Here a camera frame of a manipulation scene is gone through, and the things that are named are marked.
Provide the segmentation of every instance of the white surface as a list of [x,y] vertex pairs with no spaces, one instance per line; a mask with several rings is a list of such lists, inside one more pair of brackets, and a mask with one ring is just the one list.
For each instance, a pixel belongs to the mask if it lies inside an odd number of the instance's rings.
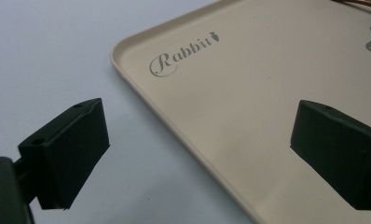
[[69,211],[31,203],[37,224],[252,223],[109,60],[119,40],[212,1],[0,1],[0,156],[96,97],[111,143]]

